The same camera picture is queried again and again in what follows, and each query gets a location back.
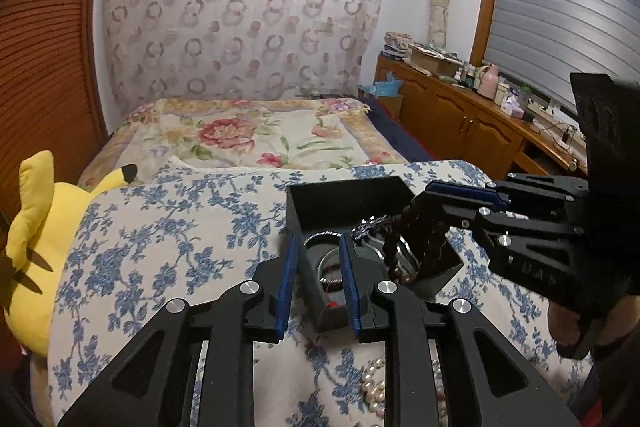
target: plush ear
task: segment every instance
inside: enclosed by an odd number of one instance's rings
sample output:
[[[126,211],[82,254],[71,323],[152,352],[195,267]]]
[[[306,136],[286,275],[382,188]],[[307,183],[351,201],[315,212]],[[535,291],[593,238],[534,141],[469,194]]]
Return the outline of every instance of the plush ear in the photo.
[[[12,221],[6,240],[6,255],[16,271],[27,263],[27,244],[49,213],[53,179],[50,151],[41,151],[20,164],[20,212]]]

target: black box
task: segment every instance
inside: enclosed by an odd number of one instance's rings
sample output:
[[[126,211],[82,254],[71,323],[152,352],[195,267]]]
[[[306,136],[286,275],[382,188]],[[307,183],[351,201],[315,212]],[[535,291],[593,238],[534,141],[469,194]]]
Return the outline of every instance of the black box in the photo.
[[[287,230],[296,236],[298,245],[298,273],[303,299],[311,312],[316,331],[335,330],[348,325],[347,311],[342,291],[332,293],[332,300],[339,306],[330,307],[330,300],[318,281],[316,270],[326,253],[316,248],[304,247],[304,242],[317,232],[332,230],[349,232],[363,219],[385,214],[399,214],[414,194],[399,177],[345,180],[287,187]],[[420,234],[420,222],[404,234],[412,251],[421,259],[426,238]],[[369,248],[357,248],[358,254],[379,261]],[[463,263],[450,244],[442,249],[442,257],[436,267],[436,275],[420,281],[414,291],[424,299],[434,296],[462,268]]]

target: blue gripper pad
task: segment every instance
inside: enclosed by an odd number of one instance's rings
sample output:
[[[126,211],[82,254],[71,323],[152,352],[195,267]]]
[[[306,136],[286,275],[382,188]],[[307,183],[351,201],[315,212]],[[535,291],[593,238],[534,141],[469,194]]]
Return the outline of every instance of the blue gripper pad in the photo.
[[[493,206],[496,210],[508,210],[508,205],[500,199],[498,192],[490,188],[467,187],[447,182],[430,182],[425,191],[445,196],[455,196],[467,200],[481,201],[487,206]]]
[[[289,326],[289,312],[291,310],[291,299],[293,296],[293,283],[296,277],[296,267],[298,265],[298,247],[296,236],[291,235],[287,258],[282,270],[282,281],[278,290],[278,302],[276,304],[276,327],[275,335],[278,339],[284,338],[284,333]]]
[[[360,295],[356,285],[351,256],[347,247],[347,234],[343,233],[340,238],[340,271],[342,272],[342,287],[344,288],[344,299],[347,306],[347,315],[351,330],[356,338],[360,335],[362,326],[360,324]]]

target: pink bottle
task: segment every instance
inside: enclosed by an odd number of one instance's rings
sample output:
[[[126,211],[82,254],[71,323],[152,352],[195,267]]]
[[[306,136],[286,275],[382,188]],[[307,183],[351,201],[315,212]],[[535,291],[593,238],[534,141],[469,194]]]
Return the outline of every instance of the pink bottle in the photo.
[[[481,94],[489,100],[495,98],[495,93],[498,91],[498,84],[500,78],[498,77],[500,71],[497,66],[485,66],[480,70],[480,87],[478,87],[478,94]]]

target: pearl necklace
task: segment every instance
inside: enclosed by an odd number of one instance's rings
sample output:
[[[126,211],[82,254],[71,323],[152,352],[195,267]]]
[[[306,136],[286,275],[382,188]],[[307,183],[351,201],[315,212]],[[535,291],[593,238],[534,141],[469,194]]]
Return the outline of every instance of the pearl necklace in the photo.
[[[385,361],[376,359],[370,363],[362,374],[362,385],[360,390],[369,406],[369,411],[376,414],[378,418],[385,417],[385,380],[376,382],[376,372],[385,367]]]
[[[433,365],[433,373],[436,377],[439,377],[442,372],[440,370],[440,363],[438,360],[431,360]],[[378,418],[384,419],[385,417],[385,380],[379,380],[376,382],[376,372],[379,369],[385,367],[385,361],[383,359],[376,359],[373,362],[369,363],[369,366],[364,370],[362,374],[362,378],[360,381],[362,385],[360,386],[360,390],[364,395],[364,400],[367,402],[369,406],[369,411],[375,413]],[[445,396],[442,392],[442,384],[440,386],[436,386],[437,394],[436,399],[438,401],[438,415],[440,417],[440,422],[443,420],[446,421],[447,418],[447,409],[445,403]],[[380,425],[372,425],[371,427],[380,427]]]

